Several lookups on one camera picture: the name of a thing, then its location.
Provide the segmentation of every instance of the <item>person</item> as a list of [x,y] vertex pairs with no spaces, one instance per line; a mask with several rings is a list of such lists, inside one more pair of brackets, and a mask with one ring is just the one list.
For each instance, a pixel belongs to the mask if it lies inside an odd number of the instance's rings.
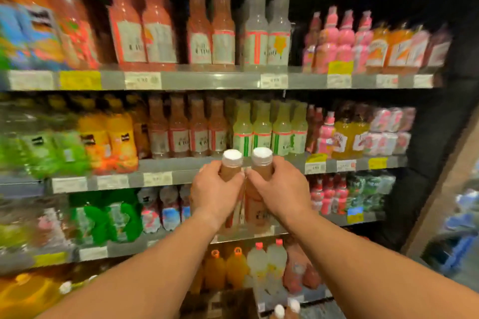
[[[477,293],[319,216],[311,210],[306,177],[282,157],[275,156],[273,166],[270,181],[253,170],[247,179],[294,234],[347,318],[477,317]],[[38,319],[172,318],[244,183],[244,172],[224,182],[220,167],[216,160],[200,169],[191,190],[195,211],[171,235]]]

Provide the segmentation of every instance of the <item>person's right arm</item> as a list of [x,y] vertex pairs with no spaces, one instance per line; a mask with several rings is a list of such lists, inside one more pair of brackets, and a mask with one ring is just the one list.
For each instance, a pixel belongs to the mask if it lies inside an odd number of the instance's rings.
[[269,182],[251,169],[248,179],[295,235],[347,318],[478,317],[479,294],[319,216],[306,177],[281,157],[273,164]]

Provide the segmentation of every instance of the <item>bottle cap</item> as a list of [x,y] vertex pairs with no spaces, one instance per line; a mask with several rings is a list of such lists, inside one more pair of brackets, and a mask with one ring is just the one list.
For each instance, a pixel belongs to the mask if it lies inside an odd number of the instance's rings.
[[268,148],[254,148],[251,160],[254,165],[270,165],[272,163],[272,151]]
[[291,308],[291,311],[296,314],[299,314],[299,311],[301,310],[301,305],[296,299],[291,299],[289,301],[289,307]]
[[235,149],[228,149],[223,152],[221,164],[229,168],[240,167],[243,164],[243,154]]
[[283,319],[284,318],[284,308],[281,304],[278,304],[274,307],[274,315],[278,319]]

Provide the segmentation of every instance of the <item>person's left hand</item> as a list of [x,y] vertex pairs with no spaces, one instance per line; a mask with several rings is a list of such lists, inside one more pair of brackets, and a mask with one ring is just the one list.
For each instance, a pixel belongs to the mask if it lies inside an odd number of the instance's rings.
[[229,182],[225,182],[219,176],[220,169],[220,160],[203,165],[191,186],[193,215],[202,216],[216,230],[233,211],[245,177],[244,172],[240,171]]

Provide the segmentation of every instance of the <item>white price tag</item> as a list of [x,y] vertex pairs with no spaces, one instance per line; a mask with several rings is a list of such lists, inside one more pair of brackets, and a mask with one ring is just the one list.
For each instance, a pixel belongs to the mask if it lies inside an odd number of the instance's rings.
[[376,88],[398,88],[397,74],[378,74],[376,75]]
[[53,91],[51,71],[9,71],[8,80],[13,91]]
[[260,87],[266,89],[288,89],[287,74],[261,74]]
[[104,191],[109,189],[124,189],[130,187],[127,174],[118,175],[99,175],[96,177],[98,190]]
[[356,159],[354,160],[338,160],[336,162],[336,171],[355,171]]
[[304,174],[324,174],[326,173],[326,162],[320,161],[317,163],[304,164]]
[[161,72],[125,72],[127,90],[161,90]]
[[108,248],[106,246],[102,246],[92,247],[89,249],[80,249],[79,253],[80,261],[106,259],[108,257]]
[[304,303],[304,295],[299,295],[297,297],[288,298],[288,306],[291,306],[291,300],[296,299],[299,303]]
[[53,178],[53,194],[86,192],[88,190],[87,177]]
[[327,88],[351,88],[352,83],[350,74],[328,74]]
[[143,173],[144,187],[158,187],[160,185],[172,185],[173,176],[170,171],[161,171],[158,173]]
[[433,75],[432,74],[415,74],[413,88],[432,88]]

